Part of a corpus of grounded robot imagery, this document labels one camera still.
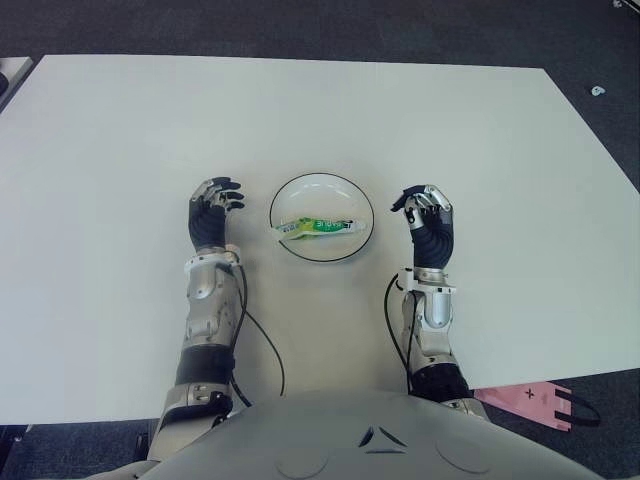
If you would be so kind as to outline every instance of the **black cable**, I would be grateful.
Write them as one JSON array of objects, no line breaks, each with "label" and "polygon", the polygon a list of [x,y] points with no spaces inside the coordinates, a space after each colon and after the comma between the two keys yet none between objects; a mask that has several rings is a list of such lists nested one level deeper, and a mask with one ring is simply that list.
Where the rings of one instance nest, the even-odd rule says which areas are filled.
[{"label": "black cable", "polygon": [[413,319],[411,320],[411,333],[409,334],[409,346],[407,347],[407,393],[411,393],[411,345],[413,344],[413,332],[416,327],[416,311],[418,309],[418,299],[416,294],[410,292],[413,296]]},{"label": "black cable", "polygon": [[238,336],[240,335],[240,329],[242,328],[242,322],[244,322],[244,316],[247,314],[247,302],[249,301],[249,292],[247,288],[247,275],[244,273],[244,267],[242,265],[238,265],[240,269],[240,274],[242,275],[242,290],[244,291],[244,297],[240,294],[240,303],[242,303],[242,313],[240,313],[240,319],[238,320],[238,326],[236,327],[236,331],[233,332],[233,337],[231,337],[231,353],[233,353],[236,349],[236,343],[238,342]]},{"label": "black cable", "polygon": [[[255,317],[253,315],[251,315],[251,313],[249,313],[249,311],[247,311],[247,277],[244,271],[244,268],[242,266],[239,266],[240,268],[240,273],[242,275],[242,286],[245,292],[245,295],[242,294],[242,291],[240,290],[240,288],[238,288],[238,295],[240,295],[240,303],[242,304],[242,313],[240,315],[240,320],[238,320],[238,326],[236,327],[236,331],[234,332],[234,336],[231,342],[231,351],[233,353],[233,351],[235,350],[235,345],[238,341],[238,336],[240,335],[240,327],[242,326],[242,320],[244,319],[244,316],[246,315],[247,317],[249,317],[249,319],[254,323],[254,325],[258,328],[258,330],[260,331],[260,333],[262,333],[262,335],[264,336],[265,340],[267,341],[267,343],[269,343],[269,345],[271,346],[271,349],[273,350],[273,353],[275,354],[277,360],[278,360],[278,365],[280,367],[280,378],[282,379],[281,383],[280,383],[280,396],[284,395],[284,389],[285,389],[285,382],[286,382],[286,377],[285,377],[285,373],[284,373],[284,364],[282,362],[282,357],[280,356],[280,352],[278,351],[278,349],[276,348],[276,346],[274,345],[273,341],[271,340],[271,338],[269,337],[269,335],[267,334],[267,332],[264,330],[264,328],[262,327],[262,325],[260,325],[260,322],[258,322],[258,320],[255,319]],[[240,390],[240,387],[238,386],[235,377],[233,376],[233,373],[231,374],[231,386],[233,387],[233,390],[236,392],[236,395],[238,396],[238,398],[242,401],[242,403],[244,403],[244,405],[246,407],[250,407],[252,404],[249,401],[249,399],[242,393],[242,390]]]},{"label": "black cable", "polygon": [[[242,295],[240,296],[241,303],[242,303],[242,313],[240,313],[240,319],[238,320],[238,325],[236,326],[236,330],[233,332],[233,337],[231,337],[230,347],[231,347],[232,355],[236,349],[236,343],[238,342],[238,336],[240,335],[240,328],[242,327],[242,323],[244,322],[244,316],[247,313],[247,301],[249,298],[249,292],[247,290],[247,276],[244,273],[244,267],[242,265],[239,265],[238,268],[240,268],[240,274],[242,275],[242,289],[244,290],[244,298],[242,297]],[[244,403],[244,406],[250,407],[252,404],[249,401],[249,399],[245,397],[244,393],[242,393],[242,390],[240,390],[240,387],[236,383],[236,379],[233,376],[233,372],[231,372],[230,383],[231,383],[231,387],[233,387],[233,390],[236,392],[236,395],[238,396],[240,401]]]},{"label": "black cable", "polygon": [[387,291],[384,292],[384,319],[387,322],[387,329],[389,330],[389,335],[391,336],[391,341],[393,342],[393,346],[396,347],[396,352],[398,353],[398,357],[400,358],[400,361],[402,362],[402,366],[404,367],[405,371],[409,370],[409,367],[407,365],[407,361],[404,359],[404,357],[402,356],[402,350],[400,349],[400,345],[398,345],[398,341],[396,340],[396,336],[393,334],[393,329],[391,328],[391,322],[389,321],[389,307],[388,307],[388,303],[389,303],[389,292],[391,291],[391,287],[393,287],[395,281],[398,279],[398,274],[396,273],[393,278],[391,279],[391,281],[389,282],[389,285],[387,285]]},{"label": "black cable", "polygon": [[247,317],[249,317],[249,319],[255,324],[258,330],[260,330],[260,333],[262,333],[265,340],[269,343],[269,345],[271,346],[271,350],[273,350],[273,353],[278,359],[278,365],[280,366],[280,378],[282,379],[282,381],[280,382],[280,396],[283,396],[284,387],[285,387],[285,375],[284,375],[284,364],[282,363],[282,357],[280,357],[280,352],[278,352],[278,349],[269,338],[269,335],[267,335],[267,332],[264,331],[264,328],[262,328],[262,325],[260,325],[260,323],[255,318],[253,318],[253,315],[247,312]]}]

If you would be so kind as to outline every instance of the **silver metal joint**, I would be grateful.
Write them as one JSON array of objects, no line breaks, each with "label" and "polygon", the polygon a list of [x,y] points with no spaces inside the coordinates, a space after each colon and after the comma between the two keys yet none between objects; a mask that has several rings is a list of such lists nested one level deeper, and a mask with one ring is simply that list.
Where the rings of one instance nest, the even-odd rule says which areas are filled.
[{"label": "silver metal joint", "polygon": [[483,420],[490,421],[487,416],[487,412],[484,410],[484,406],[479,400],[475,398],[458,398],[456,400],[449,400],[442,402],[442,405],[453,408],[461,413],[471,415],[474,417],[482,418]]},{"label": "silver metal joint", "polygon": [[424,321],[431,328],[444,328],[453,319],[451,295],[456,288],[449,285],[446,275],[440,269],[416,268],[415,279],[418,290],[423,293],[422,304],[418,304]]},{"label": "silver metal joint", "polygon": [[407,219],[410,230],[424,227],[420,208],[422,208],[422,205],[420,205],[418,201],[413,197],[410,197],[404,204],[404,215]]},{"label": "silver metal joint", "polygon": [[426,358],[426,361],[428,363],[427,366],[429,367],[440,365],[442,363],[451,363],[453,365],[458,364],[458,362],[456,361],[456,358],[453,355],[448,355],[448,354],[430,355]]},{"label": "silver metal joint", "polygon": [[193,192],[193,195],[191,195],[191,201],[195,202],[199,197],[201,197],[202,195],[204,195],[204,193],[213,186],[213,180],[212,179],[208,179],[205,180],[204,182],[202,182],[200,184],[200,186],[198,186],[198,188],[196,188],[196,191]]},{"label": "silver metal joint", "polygon": [[422,192],[411,195],[405,202],[405,210],[407,206],[413,206],[414,203],[421,208],[440,207],[445,212],[451,210],[451,202],[435,185],[425,185]]},{"label": "silver metal joint", "polygon": [[222,247],[201,248],[196,252],[196,256],[211,255],[211,254],[224,254],[226,250]]},{"label": "silver metal joint", "polygon": [[211,396],[216,393],[229,394],[229,386],[221,383],[185,383],[176,385],[167,393],[164,413],[178,408],[192,405],[207,405]]}]

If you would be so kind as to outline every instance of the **white table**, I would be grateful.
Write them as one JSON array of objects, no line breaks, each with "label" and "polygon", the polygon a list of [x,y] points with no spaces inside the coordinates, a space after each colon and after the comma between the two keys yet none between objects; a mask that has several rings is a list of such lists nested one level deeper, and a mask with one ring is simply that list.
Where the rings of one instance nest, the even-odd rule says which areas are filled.
[{"label": "white table", "polygon": [[[455,206],[451,342],[472,387],[640,364],[640,196],[543,70],[46,57],[0,116],[0,152],[0,424],[160,414],[187,200],[219,175],[247,195],[228,239],[288,393],[404,388],[382,297],[411,243],[389,207],[427,182]],[[303,261],[267,232],[273,194],[310,171],[374,206],[346,262]],[[237,357],[250,398],[276,395],[250,324]]]}]

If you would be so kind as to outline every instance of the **dark floor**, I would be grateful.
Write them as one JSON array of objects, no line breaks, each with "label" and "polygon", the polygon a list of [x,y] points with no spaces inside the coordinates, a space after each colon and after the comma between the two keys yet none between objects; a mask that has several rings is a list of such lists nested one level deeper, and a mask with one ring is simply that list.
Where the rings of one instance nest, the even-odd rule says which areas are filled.
[{"label": "dark floor", "polygon": [[[610,0],[0,0],[0,57],[56,53],[541,67],[640,189],[640,17]],[[596,84],[607,93],[591,96]],[[490,415],[607,478],[640,474],[638,371],[562,383],[600,410],[601,427],[565,434]],[[1,478],[127,463],[146,425],[36,426]]]}]

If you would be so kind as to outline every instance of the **white plate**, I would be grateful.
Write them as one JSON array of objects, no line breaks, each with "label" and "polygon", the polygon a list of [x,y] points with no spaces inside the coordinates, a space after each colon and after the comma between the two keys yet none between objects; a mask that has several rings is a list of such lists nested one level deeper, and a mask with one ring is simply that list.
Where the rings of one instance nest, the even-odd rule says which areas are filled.
[{"label": "white plate", "polygon": [[271,227],[302,217],[327,220],[357,220],[359,232],[282,241],[294,255],[314,262],[347,258],[365,246],[373,232],[373,208],[360,188],[349,180],[328,173],[312,173],[286,183],[271,202]]}]

